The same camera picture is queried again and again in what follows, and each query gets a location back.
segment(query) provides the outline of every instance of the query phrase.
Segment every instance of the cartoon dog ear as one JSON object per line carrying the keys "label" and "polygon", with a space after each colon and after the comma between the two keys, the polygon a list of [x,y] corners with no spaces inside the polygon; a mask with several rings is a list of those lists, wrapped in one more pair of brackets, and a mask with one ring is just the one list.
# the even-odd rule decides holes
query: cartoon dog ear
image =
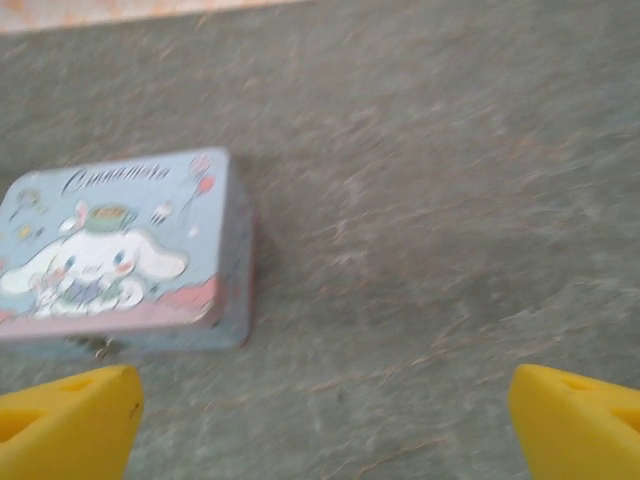
{"label": "cartoon dog ear", "polygon": [[169,280],[187,268],[187,256],[172,252],[153,241],[144,230],[131,230],[127,244],[135,249],[136,269],[152,279]]}
{"label": "cartoon dog ear", "polygon": [[87,207],[87,203],[84,200],[78,200],[78,203],[76,203],[76,216],[67,218],[62,222],[58,231],[60,233],[67,233],[74,228],[82,228],[87,221],[88,213],[89,207]]}
{"label": "cartoon dog ear", "polygon": [[49,265],[60,251],[62,240],[57,240],[42,250],[19,268],[9,270],[0,277],[0,289],[9,295],[26,293],[32,288],[39,288],[38,281],[49,269]]}

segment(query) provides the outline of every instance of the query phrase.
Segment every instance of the floor surface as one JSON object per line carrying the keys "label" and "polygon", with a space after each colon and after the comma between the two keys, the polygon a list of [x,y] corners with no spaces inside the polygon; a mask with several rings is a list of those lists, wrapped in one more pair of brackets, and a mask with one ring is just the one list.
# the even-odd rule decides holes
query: floor surface
{"label": "floor surface", "polygon": [[[526,479],[537,362],[640,387],[640,3],[327,0],[0,40],[3,188],[227,146],[243,349],[127,358],[128,479]],[[0,353],[9,391],[95,367]]]}

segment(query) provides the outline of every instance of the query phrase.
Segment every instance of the tin box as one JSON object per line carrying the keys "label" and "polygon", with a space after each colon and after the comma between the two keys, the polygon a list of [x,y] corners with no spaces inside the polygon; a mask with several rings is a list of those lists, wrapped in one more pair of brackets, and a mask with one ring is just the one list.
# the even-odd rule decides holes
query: tin box
{"label": "tin box", "polygon": [[239,345],[254,218],[224,149],[29,173],[0,206],[0,343],[98,358]]}

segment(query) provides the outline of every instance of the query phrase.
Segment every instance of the gray carpet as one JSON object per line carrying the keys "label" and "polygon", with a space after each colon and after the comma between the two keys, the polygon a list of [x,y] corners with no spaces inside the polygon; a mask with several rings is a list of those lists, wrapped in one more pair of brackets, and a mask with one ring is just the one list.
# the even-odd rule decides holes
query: gray carpet
{"label": "gray carpet", "polygon": [[[227,146],[252,341],[126,358],[128,479],[526,479],[543,363],[640,386],[640,3],[322,0],[0,39],[3,185]],[[95,367],[0,354],[3,392]]]}

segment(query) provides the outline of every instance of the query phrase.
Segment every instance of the cartoon illustration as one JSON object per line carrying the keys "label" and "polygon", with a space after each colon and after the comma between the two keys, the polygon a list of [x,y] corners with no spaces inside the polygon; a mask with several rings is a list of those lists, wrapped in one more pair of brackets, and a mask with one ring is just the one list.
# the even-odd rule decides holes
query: cartoon illustration
{"label": "cartoon illustration", "polygon": [[167,218],[171,216],[173,213],[173,204],[171,202],[163,203],[158,206],[153,215],[151,215],[151,225],[161,225],[165,222]]}
{"label": "cartoon illustration", "polygon": [[79,201],[76,215],[60,226],[66,238],[4,273],[0,291],[34,294],[36,317],[95,315],[138,305],[145,295],[144,280],[174,279],[185,271],[188,258],[157,244],[146,230],[130,229],[136,216],[124,206],[89,210]]}
{"label": "cartoon illustration", "polygon": [[181,214],[184,215],[184,219],[188,217],[189,208],[194,200],[209,192],[215,185],[215,177],[213,175],[207,175],[209,166],[210,160],[206,155],[197,156],[189,165],[191,178],[196,182],[196,189],[189,200],[187,200],[187,203],[182,207]]}
{"label": "cartoon illustration", "polygon": [[47,211],[47,209],[42,205],[42,199],[40,196],[40,190],[36,190],[35,188],[25,188],[18,193],[16,201],[18,202],[18,208],[11,215],[9,221],[13,220],[18,213],[23,210],[35,210],[36,212],[42,214]]}
{"label": "cartoon illustration", "polygon": [[44,228],[33,229],[33,227],[27,223],[24,223],[18,227],[16,230],[16,234],[21,241],[28,240],[31,238],[39,238],[44,232]]}

